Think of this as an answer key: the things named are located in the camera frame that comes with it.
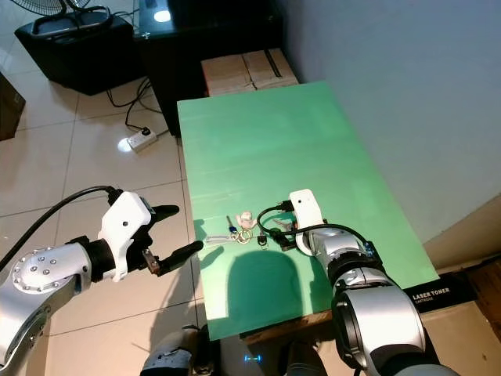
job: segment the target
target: white figurine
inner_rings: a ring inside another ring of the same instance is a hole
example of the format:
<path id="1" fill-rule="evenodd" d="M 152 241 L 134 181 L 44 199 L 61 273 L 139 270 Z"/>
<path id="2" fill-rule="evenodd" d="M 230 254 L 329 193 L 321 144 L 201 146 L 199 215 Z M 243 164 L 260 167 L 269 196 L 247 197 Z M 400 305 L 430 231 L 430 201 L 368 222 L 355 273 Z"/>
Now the white figurine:
<path id="1" fill-rule="evenodd" d="M 252 213 L 250 211 L 244 211 L 242 215 L 235 215 L 238 226 L 242 227 L 244 230 L 252 230 L 256 223 L 258 223 L 257 219 L 252 219 Z"/>

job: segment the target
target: white tile floor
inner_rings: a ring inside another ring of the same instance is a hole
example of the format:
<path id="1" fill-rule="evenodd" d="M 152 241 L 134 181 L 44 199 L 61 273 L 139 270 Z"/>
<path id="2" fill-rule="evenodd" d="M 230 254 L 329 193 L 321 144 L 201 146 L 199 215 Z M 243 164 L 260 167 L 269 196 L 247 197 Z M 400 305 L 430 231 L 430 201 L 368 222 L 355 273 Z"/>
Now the white tile floor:
<path id="1" fill-rule="evenodd" d="M 132 0 L 99 0 L 112 11 L 132 10 Z M 154 254 L 168 256 L 193 239 L 185 207 L 184 160 L 176 140 L 166 134 L 141 153 L 122 152 L 119 142 L 131 135 L 124 126 L 127 108 L 110 105 L 106 95 L 85 96 L 48 81 L 14 37 L 36 16 L 0 1 L 0 71 L 26 99 L 14 139 L 0 142 L 0 256 L 47 207 L 87 186 L 110 184 L 134 190 L 152 205 L 177 204 L 181 211 L 156 224 Z M 135 96 L 140 80 L 114 89 L 123 103 Z M 158 107 L 153 94 L 145 100 Z M 130 121 L 157 132 L 166 128 L 161 114 L 135 108 Z M 99 195 L 85 197 L 51 218 L 23 251 L 62 244 L 74 237 L 95 238 L 107 209 Z M 45 374 L 138 375 L 151 345 L 183 324 L 202 319 L 203 292 L 198 262 L 160 279 L 147 271 L 115 284 L 94 284 L 52 318 Z M 3 280 L 6 270 L 0 274 Z"/>

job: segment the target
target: green board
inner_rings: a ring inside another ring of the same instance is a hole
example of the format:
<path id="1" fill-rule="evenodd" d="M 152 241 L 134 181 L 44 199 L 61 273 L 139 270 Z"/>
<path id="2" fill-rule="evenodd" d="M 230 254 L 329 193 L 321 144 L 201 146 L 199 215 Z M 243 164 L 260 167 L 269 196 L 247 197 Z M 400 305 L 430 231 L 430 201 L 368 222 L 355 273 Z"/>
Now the green board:
<path id="1" fill-rule="evenodd" d="M 374 242 L 402 288 L 437 279 L 326 84 L 186 100 L 178 109 L 197 239 L 228 233 L 227 215 L 257 216 L 309 188 L 324 218 Z M 330 308 L 320 265 L 296 249 L 269 241 L 262 250 L 254 239 L 206 246 L 199 257 L 212 339 Z"/>

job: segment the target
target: cardboard box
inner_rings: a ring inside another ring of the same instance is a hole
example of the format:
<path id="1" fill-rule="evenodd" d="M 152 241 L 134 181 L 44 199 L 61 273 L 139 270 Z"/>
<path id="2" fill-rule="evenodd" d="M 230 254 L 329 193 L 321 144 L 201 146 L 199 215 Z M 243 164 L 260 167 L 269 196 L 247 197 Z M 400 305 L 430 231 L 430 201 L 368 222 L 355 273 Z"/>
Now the cardboard box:
<path id="1" fill-rule="evenodd" d="M 299 83 L 280 49 L 244 53 L 243 59 L 257 90 Z"/>
<path id="2" fill-rule="evenodd" d="M 280 49 L 203 60 L 202 69 L 209 96 L 298 84 Z"/>
<path id="3" fill-rule="evenodd" d="M 26 101 L 0 73 L 0 141 L 16 134 Z"/>
<path id="4" fill-rule="evenodd" d="M 477 292 L 478 307 L 501 341 L 501 258 L 483 262 L 467 274 Z"/>

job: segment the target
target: electric fan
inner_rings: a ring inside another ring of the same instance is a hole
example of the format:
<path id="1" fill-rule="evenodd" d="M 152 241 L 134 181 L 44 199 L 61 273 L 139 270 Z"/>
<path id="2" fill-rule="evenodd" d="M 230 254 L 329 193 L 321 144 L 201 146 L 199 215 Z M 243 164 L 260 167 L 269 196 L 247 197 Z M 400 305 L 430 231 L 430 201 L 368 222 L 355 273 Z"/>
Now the electric fan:
<path id="1" fill-rule="evenodd" d="M 112 20 L 110 10 L 105 6 L 97 5 L 85 8 L 90 0 L 12 0 L 12 2 L 43 16 L 33 22 L 32 34 L 34 38 L 53 38 L 76 31 L 103 27 Z M 87 22 L 88 17 L 85 15 L 94 12 L 99 14 L 98 19 L 94 20 L 95 22 Z M 63 19 L 68 22 L 61 23 L 59 28 L 51 27 L 50 31 L 41 30 L 43 24 Z"/>

